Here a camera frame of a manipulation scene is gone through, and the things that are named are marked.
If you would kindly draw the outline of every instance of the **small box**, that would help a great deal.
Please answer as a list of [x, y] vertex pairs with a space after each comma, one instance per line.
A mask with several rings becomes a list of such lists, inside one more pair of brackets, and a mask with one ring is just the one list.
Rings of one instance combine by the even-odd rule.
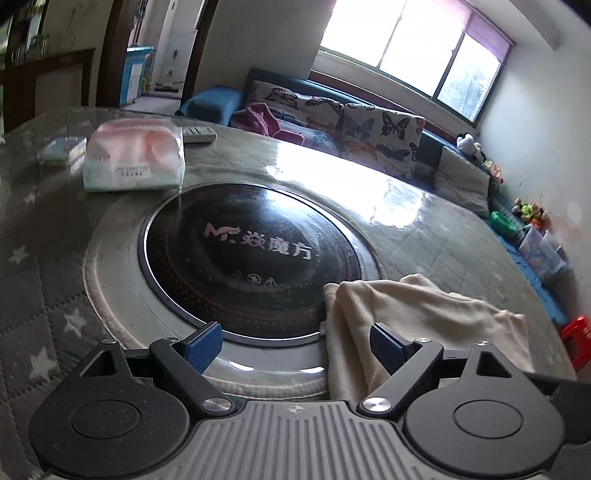
[[60, 137], [37, 152], [37, 159], [42, 166], [68, 167], [85, 153], [85, 137]]

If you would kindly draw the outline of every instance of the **blue cabinet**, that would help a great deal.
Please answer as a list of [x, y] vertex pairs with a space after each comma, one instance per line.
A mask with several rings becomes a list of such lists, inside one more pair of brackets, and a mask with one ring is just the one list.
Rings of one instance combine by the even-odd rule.
[[141, 95], [142, 78], [146, 67], [146, 60], [154, 47], [129, 47], [123, 66], [121, 94], [119, 104], [131, 103]]

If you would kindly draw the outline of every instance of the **red stool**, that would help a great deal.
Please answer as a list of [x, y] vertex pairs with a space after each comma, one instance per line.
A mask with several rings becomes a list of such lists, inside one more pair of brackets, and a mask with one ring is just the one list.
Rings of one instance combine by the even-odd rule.
[[581, 315], [560, 331], [575, 371], [591, 360], [591, 321]]

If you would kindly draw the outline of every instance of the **plastic packaging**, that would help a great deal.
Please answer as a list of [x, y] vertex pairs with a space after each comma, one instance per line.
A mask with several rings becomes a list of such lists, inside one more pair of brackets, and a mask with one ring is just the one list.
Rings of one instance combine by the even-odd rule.
[[519, 253], [545, 284], [552, 283], [569, 270], [569, 265], [535, 228], [527, 232]]
[[183, 131], [168, 119], [132, 118], [102, 124], [90, 138], [82, 170], [90, 192], [180, 189]]
[[84, 137], [60, 137], [37, 152], [37, 160], [42, 166], [68, 167], [86, 152]]

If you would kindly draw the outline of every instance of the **toy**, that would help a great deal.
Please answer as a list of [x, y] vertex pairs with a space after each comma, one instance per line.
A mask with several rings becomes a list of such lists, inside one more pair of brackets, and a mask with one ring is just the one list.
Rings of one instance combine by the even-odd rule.
[[501, 212], [494, 211], [491, 213], [491, 225], [505, 238], [513, 238], [519, 233], [519, 229]]
[[491, 173], [491, 177], [494, 179], [495, 182], [497, 182], [497, 183], [504, 182], [501, 168], [495, 162], [487, 159], [487, 160], [485, 160], [485, 162], [482, 165], [484, 166], [484, 168], [486, 168]]
[[479, 163], [486, 161], [482, 146], [478, 142], [474, 142], [474, 137], [468, 133], [457, 136], [456, 147], [464, 155], [473, 157]]
[[544, 229], [544, 223], [548, 220], [546, 210], [537, 203], [523, 203], [520, 197], [515, 199], [515, 206], [511, 211], [520, 216], [524, 222], [532, 224], [538, 231]]

